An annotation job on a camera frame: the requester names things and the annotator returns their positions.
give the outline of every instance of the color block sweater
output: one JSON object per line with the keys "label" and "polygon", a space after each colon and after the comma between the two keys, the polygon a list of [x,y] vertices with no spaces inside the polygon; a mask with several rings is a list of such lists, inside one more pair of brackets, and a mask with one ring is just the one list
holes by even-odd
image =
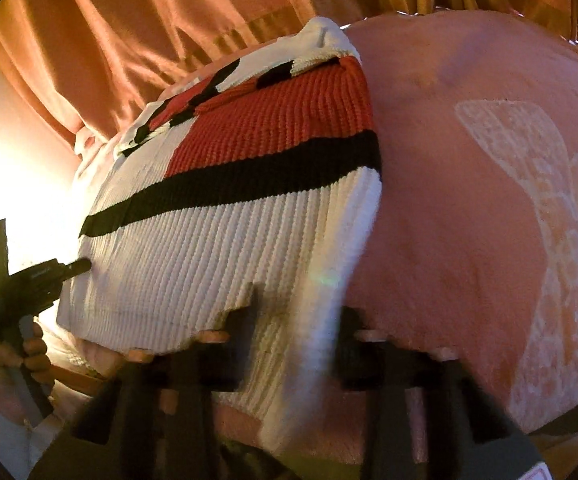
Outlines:
{"label": "color block sweater", "polygon": [[314,18],[213,77],[147,105],[80,233],[91,273],[58,323],[123,351],[177,349],[260,283],[243,390],[271,452],[320,402],[339,308],[373,224],[380,153],[360,60]]}

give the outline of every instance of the human hand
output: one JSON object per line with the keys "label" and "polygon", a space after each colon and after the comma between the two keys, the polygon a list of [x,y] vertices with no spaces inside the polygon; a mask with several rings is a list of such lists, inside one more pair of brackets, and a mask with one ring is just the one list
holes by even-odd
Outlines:
{"label": "human hand", "polygon": [[27,353],[25,358],[16,354],[8,343],[0,343],[0,414],[20,426],[24,424],[24,409],[7,368],[19,368],[24,363],[36,381],[50,384],[53,388],[55,381],[51,373],[51,362],[42,336],[42,328],[34,323],[34,337],[25,340],[23,344],[24,351]]}

